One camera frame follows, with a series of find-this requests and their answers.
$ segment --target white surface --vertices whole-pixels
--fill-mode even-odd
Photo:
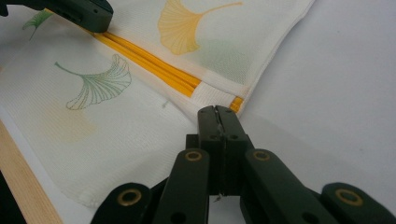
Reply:
[[[280,46],[241,118],[255,147],[274,151],[309,188],[346,182],[393,214],[395,12],[393,0],[317,0]],[[94,211],[65,198],[1,109],[0,118],[64,223],[89,223]],[[210,212],[210,224],[243,223],[235,198],[212,203]]]

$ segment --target yellow ginkgo leaf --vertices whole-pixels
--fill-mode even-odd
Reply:
[[[234,5],[242,5],[242,3],[231,3],[196,14],[186,9],[180,0],[167,0],[158,21],[161,43],[174,54],[197,50],[199,45],[195,41],[195,31],[200,19],[208,12]]]

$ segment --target metal grommet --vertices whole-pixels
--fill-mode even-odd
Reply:
[[[349,189],[338,189],[335,191],[337,198],[346,204],[352,206],[362,206],[363,199],[357,193]]]
[[[264,151],[255,151],[253,152],[253,156],[256,160],[258,161],[269,161],[270,160],[270,154]]]
[[[134,194],[134,197],[132,199],[125,199],[125,195],[129,193]],[[122,206],[131,206],[139,202],[141,198],[142,198],[142,193],[140,192],[140,190],[126,189],[121,194],[119,194],[119,197],[117,197],[117,202]]]
[[[191,151],[186,153],[186,160],[188,161],[199,161],[202,158],[202,154],[197,151]]]

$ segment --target ginkgo leaf print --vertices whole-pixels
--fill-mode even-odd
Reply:
[[[235,5],[242,3],[214,7],[196,14],[186,9],[180,0],[167,0],[158,21],[161,43],[177,55],[197,50],[199,45],[195,40],[195,31],[201,18],[214,10]]]
[[[56,66],[62,70],[82,78],[83,85],[79,95],[69,101],[66,107],[71,110],[84,109],[89,105],[97,105],[105,100],[119,96],[132,81],[128,63],[119,55],[113,55],[110,69],[100,74],[82,75],[71,72],[58,63]]]
[[[22,30],[25,30],[26,28],[30,27],[30,26],[34,26],[35,30],[33,31],[32,35],[30,36],[30,39],[32,39],[33,35],[35,34],[35,31],[37,30],[37,28],[41,25],[41,23],[43,23],[43,21],[45,21],[46,19],[48,19],[50,16],[52,15],[52,12],[47,11],[46,9],[38,12],[37,14],[35,14],[33,16],[32,19],[30,19],[29,21],[27,21],[23,26],[22,26]]]

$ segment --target white fabric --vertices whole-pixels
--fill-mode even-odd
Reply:
[[[12,16],[0,17],[0,73],[29,41],[30,36],[22,26],[35,15],[19,7],[8,7],[8,13]]]
[[[110,0],[117,12],[109,32],[121,36],[163,61],[200,78],[220,91],[248,101],[263,70],[280,42],[311,7],[313,0]],[[172,52],[161,38],[160,21],[187,21],[190,13],[203,14],[194,40],[199,45],[189,52]],[[162,13],[172,14],[165,19]]]
[[[163,180],[184,149],[185,134],[196,133],[197,110],[229,106],[235,96],[245,103],[279,43],[313,1],[243,1],[213,10],[197,24],[200,47],[180,54],[160,42],[157,26],[166,1],[109,2],[115,9],[111,33],[203,81],[191,98],[58,16],[43,22],[31,41],[33,29],[25,30],[20,53],[0,61],[0,104],[62,192],[88,206],[125,182],[152,187]],[[179,3],[201,13],[233,2]],[[21,14],[31,18],[36,12],[21,8],[10,17]],[[21,26],[25,19],[12,18]],[[0,55],[11,51],[0,50]],[[103,75],[113,65],[115,70]],[[89,75],[117,78],[122,83],[111,85],[122,90],[81,91],[94,85],[84,79]]]

